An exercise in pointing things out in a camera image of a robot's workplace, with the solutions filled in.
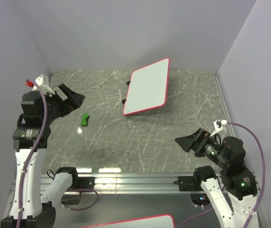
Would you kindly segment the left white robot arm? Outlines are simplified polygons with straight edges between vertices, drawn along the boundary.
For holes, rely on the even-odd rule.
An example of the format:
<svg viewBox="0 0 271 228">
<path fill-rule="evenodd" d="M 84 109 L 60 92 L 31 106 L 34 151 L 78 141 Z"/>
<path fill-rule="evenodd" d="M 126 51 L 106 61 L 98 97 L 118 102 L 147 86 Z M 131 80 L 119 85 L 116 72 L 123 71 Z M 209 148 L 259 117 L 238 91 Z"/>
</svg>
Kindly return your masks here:
<svg viewBox="0 0 271 228">
<path fill-rule="evenodd" d="M 33 88 L 22 97 L 22 114 L 13 133 L 13 148 L 17 163 L 14 201 L 9 215 L 0 222 L 2 228 L 51 228 L 56 219 L 55 206 L 64 193 L 79 187 L 75 167 L 62 167 L 55 179 L 41 193 L 42 164 L 51 134 L 50 124 L 78 109 L 85 96 L 66 85 L 59 89 L 66 95 L 63 100 L 57 93 Z"/>
</svg>

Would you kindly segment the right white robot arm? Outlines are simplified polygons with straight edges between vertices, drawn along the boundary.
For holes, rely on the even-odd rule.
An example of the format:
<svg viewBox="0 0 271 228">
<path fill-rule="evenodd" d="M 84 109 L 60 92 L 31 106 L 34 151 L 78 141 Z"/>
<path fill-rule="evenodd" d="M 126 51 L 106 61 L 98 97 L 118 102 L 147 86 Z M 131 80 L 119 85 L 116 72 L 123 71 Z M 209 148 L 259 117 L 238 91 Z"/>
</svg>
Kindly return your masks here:
<svg viewBox="0 0 271 228">
<path fill-rule="evenodd" d="M 221 142 L 216 133 L 202 128 L 195 133 L 178 137 L 175 142 L 185 151 L 194 151 L 196 157 L 206 157 L 217 165 L 217 176 L 211 166 L 198 167 L 191 181 L 179 177 L 174 183 L 186 186 L 188 191 L 202 190 L 212 206 L 222 228 L 257 228 L 255 216 L 258 191 L 255 176 L 245 166 L 243 141 L 227 136 Z"/>
</svg>

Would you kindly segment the green whiteboard eraser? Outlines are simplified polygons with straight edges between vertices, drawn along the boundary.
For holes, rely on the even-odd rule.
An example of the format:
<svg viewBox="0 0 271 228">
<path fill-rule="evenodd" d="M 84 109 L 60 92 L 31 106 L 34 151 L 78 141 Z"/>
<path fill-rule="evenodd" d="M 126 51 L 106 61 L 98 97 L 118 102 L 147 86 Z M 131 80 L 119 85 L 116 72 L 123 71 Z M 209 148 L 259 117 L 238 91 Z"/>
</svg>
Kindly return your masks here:
<svg viewBox="0 0 271 228">
<path fill-rule="evenodd" d="M 90 116 L 88 114 L 83 114 L 80 125 L 81 126 L 87 126 L 89 117 Z"/>
</svg>

